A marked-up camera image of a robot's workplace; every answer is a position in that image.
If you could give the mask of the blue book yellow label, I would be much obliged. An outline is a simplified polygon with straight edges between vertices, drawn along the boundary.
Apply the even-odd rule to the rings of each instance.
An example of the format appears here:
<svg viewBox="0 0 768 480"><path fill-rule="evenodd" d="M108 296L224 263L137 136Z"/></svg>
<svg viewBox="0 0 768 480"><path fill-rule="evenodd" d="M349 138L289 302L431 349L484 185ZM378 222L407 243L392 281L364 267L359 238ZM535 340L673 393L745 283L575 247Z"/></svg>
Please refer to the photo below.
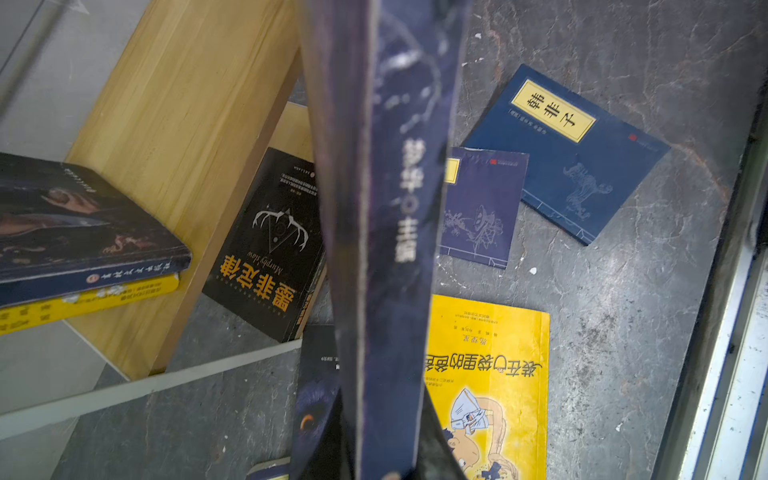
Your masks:
<svg viewBox="0 0 768 480"><path fill-rule="evenodd" d="M523 202L584 245L670 150L527 65L464 144L528 154Z"/></svg>

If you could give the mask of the yellow cartoon book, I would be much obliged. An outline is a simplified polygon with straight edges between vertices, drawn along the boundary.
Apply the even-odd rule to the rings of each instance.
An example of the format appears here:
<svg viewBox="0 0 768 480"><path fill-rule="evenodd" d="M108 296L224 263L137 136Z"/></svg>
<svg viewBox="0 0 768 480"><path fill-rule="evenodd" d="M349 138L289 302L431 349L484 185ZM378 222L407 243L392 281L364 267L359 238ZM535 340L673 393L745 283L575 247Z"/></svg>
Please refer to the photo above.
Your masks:
<svg viewBox="0 0 768 480"><path fill-rule="evenodd" d="M550 317L436 295L425 383L468 479L546 476Z"/></svg>

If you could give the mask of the black book white characters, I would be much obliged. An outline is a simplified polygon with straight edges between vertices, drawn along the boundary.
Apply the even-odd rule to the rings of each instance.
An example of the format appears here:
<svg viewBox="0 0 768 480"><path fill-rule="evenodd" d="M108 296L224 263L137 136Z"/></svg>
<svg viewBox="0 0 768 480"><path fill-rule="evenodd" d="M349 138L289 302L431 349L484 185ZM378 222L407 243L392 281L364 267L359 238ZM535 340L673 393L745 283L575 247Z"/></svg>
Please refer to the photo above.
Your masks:
<svg viewBox="0 0 768 480"><path fill-rule="evenodd" d="M325 433L339 393L338 355L332 325L304 330L292 423L289 478L300 479Z"/></svg>

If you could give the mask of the black book lower shelf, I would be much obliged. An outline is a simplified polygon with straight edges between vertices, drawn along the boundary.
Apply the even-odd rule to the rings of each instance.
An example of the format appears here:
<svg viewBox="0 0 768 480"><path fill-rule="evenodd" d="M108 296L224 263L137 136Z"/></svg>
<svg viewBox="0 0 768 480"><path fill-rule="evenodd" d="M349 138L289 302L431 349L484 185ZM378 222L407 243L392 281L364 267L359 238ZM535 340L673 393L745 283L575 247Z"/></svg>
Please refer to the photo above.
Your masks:
<svg viewBox="0 0 768 480"><path fill-rule="evenodd" d="M268 148L203 293L287 342L301 335L324 264L314 164Z"/></svg>

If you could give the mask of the navy book yellow label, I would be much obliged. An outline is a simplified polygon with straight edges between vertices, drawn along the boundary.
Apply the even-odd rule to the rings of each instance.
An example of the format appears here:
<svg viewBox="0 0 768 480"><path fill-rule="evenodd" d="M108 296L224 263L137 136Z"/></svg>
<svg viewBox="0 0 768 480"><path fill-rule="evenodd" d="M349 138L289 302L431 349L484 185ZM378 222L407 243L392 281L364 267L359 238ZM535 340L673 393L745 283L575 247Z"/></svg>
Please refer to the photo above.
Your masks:
<svg viewBox="0 0 768 480"><path fill-rule="evenodd" d="M507 268L528 160L520 152L452 148L440 254Z"/></svg>

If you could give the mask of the wooden two-tier shelf rack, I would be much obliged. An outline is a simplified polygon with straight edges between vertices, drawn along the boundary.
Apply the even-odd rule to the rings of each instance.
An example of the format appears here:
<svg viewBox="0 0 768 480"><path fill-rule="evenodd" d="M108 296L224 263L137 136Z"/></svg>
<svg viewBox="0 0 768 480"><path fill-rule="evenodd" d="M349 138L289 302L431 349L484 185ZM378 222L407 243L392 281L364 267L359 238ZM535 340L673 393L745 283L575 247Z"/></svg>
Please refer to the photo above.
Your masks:
<svg viewBox="0 0 768 480"><path fill-rule="evenodd" d="M1 417L1 435L107 409L280 355L281 347L180 371L168 366L268 147L312 155L290 1L153 1L68 154L148 210L191 250L170 294L70 325L124 377Z"/></svg>

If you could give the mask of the purple portrait book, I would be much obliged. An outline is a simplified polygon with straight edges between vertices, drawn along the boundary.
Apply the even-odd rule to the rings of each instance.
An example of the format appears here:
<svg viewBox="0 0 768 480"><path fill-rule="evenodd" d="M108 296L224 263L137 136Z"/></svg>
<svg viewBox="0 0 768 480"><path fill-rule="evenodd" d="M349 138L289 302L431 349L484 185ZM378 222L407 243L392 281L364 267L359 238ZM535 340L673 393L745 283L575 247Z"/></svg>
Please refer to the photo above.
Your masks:
<svg viewBox="0 0 768 480"><path fill-rule="evenodd" d="M340 364L341 473L417 466L467 1L296 5Z"/></svg>
<svg viewBox="0 0 768 480"><path fill-rule="evenodd" d="M186 270L190 249L95 171L1 156L1 304Z"/></svg>

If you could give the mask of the dark blue book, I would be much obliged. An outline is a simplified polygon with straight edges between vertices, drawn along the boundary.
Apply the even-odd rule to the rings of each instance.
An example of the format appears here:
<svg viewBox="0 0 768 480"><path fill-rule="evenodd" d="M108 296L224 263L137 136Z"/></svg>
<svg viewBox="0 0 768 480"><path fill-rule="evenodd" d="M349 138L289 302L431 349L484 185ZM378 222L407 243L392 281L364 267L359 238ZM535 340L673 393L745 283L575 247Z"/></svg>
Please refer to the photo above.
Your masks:
<svg viewBox="0 0 768 480"><path fill-rule="evenodd" d="M288 480L290 458L270 460L253 466L247 473L246 480Z"/></svg>

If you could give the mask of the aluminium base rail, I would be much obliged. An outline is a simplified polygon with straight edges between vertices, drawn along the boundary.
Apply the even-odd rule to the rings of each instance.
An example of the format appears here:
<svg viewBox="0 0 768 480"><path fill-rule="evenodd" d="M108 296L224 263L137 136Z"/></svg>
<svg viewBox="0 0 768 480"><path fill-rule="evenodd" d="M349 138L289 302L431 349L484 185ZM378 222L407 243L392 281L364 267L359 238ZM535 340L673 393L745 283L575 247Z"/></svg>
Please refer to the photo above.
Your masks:
<svg viewBox="0 0 768 480"><path fill-rule="evenodd" d="M765 100L750 128L652 476L767 476Z"/></svg>

